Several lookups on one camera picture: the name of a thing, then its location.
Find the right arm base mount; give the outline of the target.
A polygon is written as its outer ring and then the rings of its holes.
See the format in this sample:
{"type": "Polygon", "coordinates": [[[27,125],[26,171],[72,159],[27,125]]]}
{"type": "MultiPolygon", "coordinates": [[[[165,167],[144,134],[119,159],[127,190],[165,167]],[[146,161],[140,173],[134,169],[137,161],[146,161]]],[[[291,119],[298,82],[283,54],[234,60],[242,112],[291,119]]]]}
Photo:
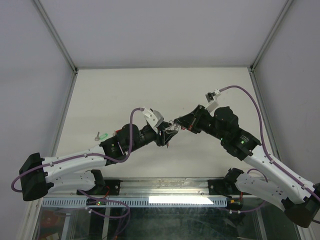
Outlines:
{"type": "Polygon", "coordinates": [[[231,195],[237,193],[234,187],[224,179],[209,179],[207,183],[209,195],[222,195],[230,198],[231,195]]]}

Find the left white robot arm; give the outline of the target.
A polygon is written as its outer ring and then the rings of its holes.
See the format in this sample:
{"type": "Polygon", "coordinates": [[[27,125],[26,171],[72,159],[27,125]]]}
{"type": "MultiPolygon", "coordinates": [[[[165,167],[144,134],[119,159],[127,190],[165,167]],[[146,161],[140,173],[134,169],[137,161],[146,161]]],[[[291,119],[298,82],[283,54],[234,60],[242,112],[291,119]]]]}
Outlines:
{"type": "Polygon", "coordinates": [[[22,199],[30,202],[58,190],[72,189],[89,195],[100,194],[105,188],[100,167],[123,163],[132,152],[150,143],[168,146],[178,133],[170,127],[165,121],[155,128],[146,124],[142,129],[129,123],[114,136],[78,153],[61,157],[41,157],[40,153],[33,153],[19,170],[22,199]]]}

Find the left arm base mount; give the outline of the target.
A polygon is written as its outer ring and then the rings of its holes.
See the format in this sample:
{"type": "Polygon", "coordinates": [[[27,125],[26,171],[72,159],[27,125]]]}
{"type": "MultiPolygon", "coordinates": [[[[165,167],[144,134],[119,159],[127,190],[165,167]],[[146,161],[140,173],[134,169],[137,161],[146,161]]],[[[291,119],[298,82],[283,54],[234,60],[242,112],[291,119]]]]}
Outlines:
{"type": "Polygon", "coordinates": [[[122,181],[120,179],[105,179],[104,186],[98,192],[99,196],[119,196],[122,181]]]}

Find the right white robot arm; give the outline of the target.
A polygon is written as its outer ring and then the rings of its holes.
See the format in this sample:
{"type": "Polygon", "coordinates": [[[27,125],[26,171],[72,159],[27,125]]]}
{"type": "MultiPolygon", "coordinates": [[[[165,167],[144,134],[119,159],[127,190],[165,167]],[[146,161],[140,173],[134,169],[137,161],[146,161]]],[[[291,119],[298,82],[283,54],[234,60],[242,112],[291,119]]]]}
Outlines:
{"type": "Polygon", "coordinates": [[[269,153],[260,140],[239,127],[238,117],[228,106],[210,114],[198,105],[173,122],[192,133],[205,132],[219,139],[228,154],[257,169],[269,180],[255,181],[247,173],[233,168],[224,178],[226,192],[254,195],[281,209],[296,225],[310,226],[320,209],[320,185],[298,175],[269,153]]]}

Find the metal disc with keyrings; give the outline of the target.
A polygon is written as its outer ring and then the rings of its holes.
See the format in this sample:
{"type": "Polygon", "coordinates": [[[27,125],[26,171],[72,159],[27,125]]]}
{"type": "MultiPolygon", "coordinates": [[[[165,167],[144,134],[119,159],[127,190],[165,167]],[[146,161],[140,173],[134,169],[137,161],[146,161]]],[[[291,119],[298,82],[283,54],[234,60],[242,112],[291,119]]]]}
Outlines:
{"type": "Polygon", "coordinates": [[[178,132],[180,130],[185,130],[185,127],[183,127],[183,126],[181,126],[181,125],[179,125],[177,123],[174,123],[174,121],[173,121],[173,126],[174,126],[174,130],[178,130],[178,132]]]}

